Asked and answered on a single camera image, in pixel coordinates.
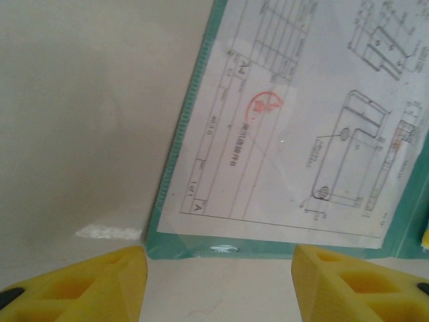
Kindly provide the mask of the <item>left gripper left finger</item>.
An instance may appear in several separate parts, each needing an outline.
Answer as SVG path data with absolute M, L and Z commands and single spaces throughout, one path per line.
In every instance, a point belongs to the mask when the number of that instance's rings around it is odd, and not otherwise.
M 147 284 L 141 246 L 129 246 L 0 290 L 0 322 L 139 322 Z

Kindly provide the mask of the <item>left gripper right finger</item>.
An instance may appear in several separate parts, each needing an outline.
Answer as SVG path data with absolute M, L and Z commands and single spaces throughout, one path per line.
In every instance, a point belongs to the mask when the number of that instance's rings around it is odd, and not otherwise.
M 316 246 L 296 246 L 302 322 L 429 322 L 429 280 Z

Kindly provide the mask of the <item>white tape patch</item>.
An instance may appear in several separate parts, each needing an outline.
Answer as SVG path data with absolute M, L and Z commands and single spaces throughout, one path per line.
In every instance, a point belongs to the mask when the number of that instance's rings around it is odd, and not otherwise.
M 139 240 L 141 229 L 87 225 L 76 231 L 75 236 L 89 239 Z

